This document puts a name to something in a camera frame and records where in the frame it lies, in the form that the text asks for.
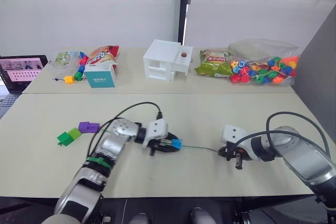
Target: purple building block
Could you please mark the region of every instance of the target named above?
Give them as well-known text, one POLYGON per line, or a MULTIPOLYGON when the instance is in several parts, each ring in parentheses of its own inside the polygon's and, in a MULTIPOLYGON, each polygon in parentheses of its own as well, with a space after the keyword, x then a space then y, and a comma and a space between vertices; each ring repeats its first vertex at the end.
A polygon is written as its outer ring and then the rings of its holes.
POLYGON ((96 133, 99 131, 99 123, 90 123, 88 126, 88 133, 96 133))
POLYGON ((89 122, 80 122, 78 126, 78 130, 81 133, 88 133, 89 122))

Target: green cable tie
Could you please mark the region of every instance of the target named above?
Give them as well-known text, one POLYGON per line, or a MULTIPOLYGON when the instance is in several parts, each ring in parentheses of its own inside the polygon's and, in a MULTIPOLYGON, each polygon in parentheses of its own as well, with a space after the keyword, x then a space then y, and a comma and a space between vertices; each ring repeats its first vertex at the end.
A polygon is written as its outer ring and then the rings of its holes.
POLYGON ((96 163, 98 163, 100 165, 103 165, 103 166, 105 166, 107 168, 112 169, 112 167, 108 163, 106 163, 102 157, 98 157, 98 158, 96 158, 96 157, 88 157, 86 159, 86 161, 96 162, 96 163))

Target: white plastic house model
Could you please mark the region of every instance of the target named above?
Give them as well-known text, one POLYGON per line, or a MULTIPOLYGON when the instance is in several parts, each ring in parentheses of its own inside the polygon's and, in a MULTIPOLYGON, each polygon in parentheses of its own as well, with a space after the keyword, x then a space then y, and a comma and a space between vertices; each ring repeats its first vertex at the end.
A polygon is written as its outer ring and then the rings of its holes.
POLYGON ((172 81, 176 72, 188 74, 193 47, 155 39, 143 56, 146 78, 172 81))

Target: laptop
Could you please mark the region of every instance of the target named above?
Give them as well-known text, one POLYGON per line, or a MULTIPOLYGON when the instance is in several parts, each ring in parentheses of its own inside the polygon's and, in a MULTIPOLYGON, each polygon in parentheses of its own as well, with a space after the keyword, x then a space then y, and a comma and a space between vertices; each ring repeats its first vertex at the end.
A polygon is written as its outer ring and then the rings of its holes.
POLYGON ((0 77, 9 91, 0 103, 0 119, 47 63, 45 55, 0 57, 0 77))

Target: tissue box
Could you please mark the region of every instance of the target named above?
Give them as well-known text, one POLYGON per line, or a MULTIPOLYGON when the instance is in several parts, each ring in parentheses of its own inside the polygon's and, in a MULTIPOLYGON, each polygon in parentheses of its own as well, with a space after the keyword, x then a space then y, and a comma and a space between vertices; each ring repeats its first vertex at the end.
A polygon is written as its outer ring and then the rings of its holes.
POLYGON ((86 65, 85 76, 92 88, 114 88, 115 73, 112 64, 86 65))

